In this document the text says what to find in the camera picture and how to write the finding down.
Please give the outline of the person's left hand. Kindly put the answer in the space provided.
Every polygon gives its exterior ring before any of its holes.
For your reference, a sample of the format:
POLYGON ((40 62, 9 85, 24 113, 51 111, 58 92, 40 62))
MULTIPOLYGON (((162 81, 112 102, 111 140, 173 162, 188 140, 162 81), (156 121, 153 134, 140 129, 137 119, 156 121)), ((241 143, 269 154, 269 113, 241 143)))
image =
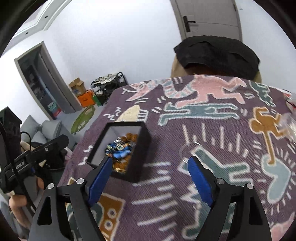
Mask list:
POLYGON ((21 226, 29 229, 31 223, 29 222, 27 216, 25 215, 22 209, 24 206, 27 205, 27 203, 27 198, 24 195, 15 194, 11 196, 9 199, 9 207, 12 213, 14 214, 16 220, 21 226))

